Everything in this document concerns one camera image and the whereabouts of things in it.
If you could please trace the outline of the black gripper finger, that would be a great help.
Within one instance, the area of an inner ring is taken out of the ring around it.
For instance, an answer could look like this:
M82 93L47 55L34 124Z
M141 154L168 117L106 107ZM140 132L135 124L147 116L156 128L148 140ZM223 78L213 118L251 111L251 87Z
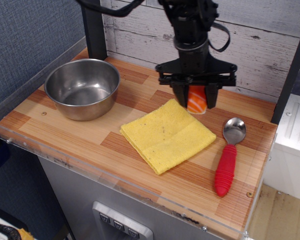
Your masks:
M212 109L216 106L218 91L219 88L216 83L210 83L209 85L205 86L206 102L209 109Z
M179 104L184 108L187 108L189 83L186 81L172 81L170 87L173 89L173 93L176 96Z

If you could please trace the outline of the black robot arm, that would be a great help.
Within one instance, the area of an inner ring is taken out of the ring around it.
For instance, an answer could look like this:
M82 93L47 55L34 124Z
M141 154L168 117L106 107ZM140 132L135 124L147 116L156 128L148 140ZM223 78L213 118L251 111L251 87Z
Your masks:
M204 86L207 107L216 106L218 91L236 85L238 67L214 58L208 33L212 28L229 30L216 23L218 4L212 0L161 0L159 2L174 30L173 43L179 58L158 64L159 83L169 85L179 104L189 106L191 86Z

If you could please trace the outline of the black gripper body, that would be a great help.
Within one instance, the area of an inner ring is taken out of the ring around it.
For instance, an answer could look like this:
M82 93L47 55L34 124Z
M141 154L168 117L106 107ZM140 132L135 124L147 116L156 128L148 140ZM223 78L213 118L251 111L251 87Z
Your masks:
M159 73L161 85L208 86L216 84L222 87L236 85L237 66L233 63L214 58L209 52L209 45L203 43L176 44L179 58L158 64L155 70Z

